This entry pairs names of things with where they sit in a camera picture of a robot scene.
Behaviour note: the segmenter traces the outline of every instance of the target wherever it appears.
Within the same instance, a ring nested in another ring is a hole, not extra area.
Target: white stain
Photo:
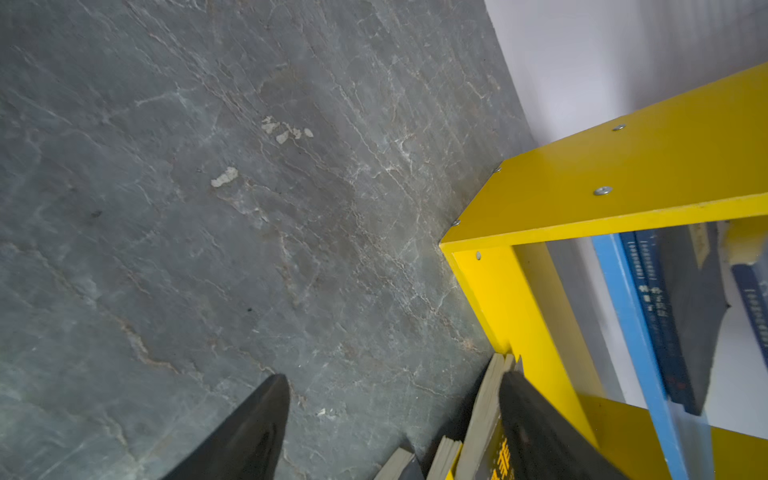
[[[271,135],[280,125],[283,125],[286,130],[275,137],[275,140],[277,140],[278,144],[284,144],[288,141],[289,138],[293,137],[296,140],[299,140],[302,135],[304,137],[308,138],[314,138],[315,134],[312,133],[312,131],[309,128],[304,128],[303,130],[298,127],[293,127],[291,124],[287,122],[279,122],[275,120],[275,117],[272,115],[269,115],[267,117],[264,117],[264,119],[261,121],[261,129],[266,132],[267,135]]]
[[[214,188],[218,188],[224,184],[230,183],[232,180],[236,179],[239,176],[240,176],[240,172],[237,171],[235,167],[227,167],[224,173],[222,173],[218,177],[211,180],[210,184],[213,185]]]
[[[278,128],[280,126],[279,122],[276,122],[272,116],[265,117],[261,121],[261,129],[266,132],[267,135],[272,134],[272,132],[275,130],[275,128]]]
[[[284,131],[282,134],[280,134],[280,135],[277,135],[277,136],[275,137],[275,140],[277,140],[277,143],[278,143],[278,144],[281,144],[281,145],[282,145],[282,144],[286,143],[286,140],[288,140],[288,135],[289,135],[289,134],[290,134],[290,132],[289,132],[288,130],[286,130],[286,131]]]

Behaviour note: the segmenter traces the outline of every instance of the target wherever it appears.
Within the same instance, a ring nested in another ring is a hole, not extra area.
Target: white wall
[[[768,0],[485,0],[541,144],[768,61]]]

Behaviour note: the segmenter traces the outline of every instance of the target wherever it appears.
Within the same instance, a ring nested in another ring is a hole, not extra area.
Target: yellow shelf board
[[[523,253],[524,258],[537,263],[551,262],[546,246],[544,252]],[[589,424],[578,394],[571,383],[563,358],[550,334],[548,324],[542,316],[539,305],[528,285],[518,255],[512,247],[496,247],[475,251],[455,252],[446,255],[448,261],[475,311],[488,339],[499,353],[514,353],[522,357],[525,378],[593,445],[597,446],[592,427]],[[557,272],[541,269],[541,275]],[[549,280],[538,279],[540,284]],[[560,296],[567,302],[564,292]],[[569,317],[559,318],[568,322]],[[569,356],[586,355],[586,345],[563,349]],[[594,364],[581,363],[584,368],[593,369]],[[592,376],[599,382],[597,373]]]
[[[632,480],[670,478],[654,424],[646,409],[581,396],[600,453]],[[716,480],[765,478],[768,440],[710,427]]]
[[[768,64],[511,158],[441,248],[768,214],[766,112]],[[594,195],[605,186],[613,190]]]

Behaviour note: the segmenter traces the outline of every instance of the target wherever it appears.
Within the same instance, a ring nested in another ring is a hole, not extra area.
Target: stack of books
[[[672,402],[701,415],[728,309],[714,222],[621,233],[659,371]]]
[[[512,480],[509,444],[502,427],[498,389],[505,372],[521,371],[512,355],[496,353],[485,370],[464,442],[443,437],[426,480]],[[424,480],[415,456],[397,449],[375,480]]]

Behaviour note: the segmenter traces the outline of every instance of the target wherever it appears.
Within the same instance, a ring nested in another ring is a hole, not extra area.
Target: gray book
[[[690,380],[693,405],[701,415],[714,361],[717,337],[728,302],[718,254],[717,225],[698,223],[658,230],[658,253],[673,327]]]

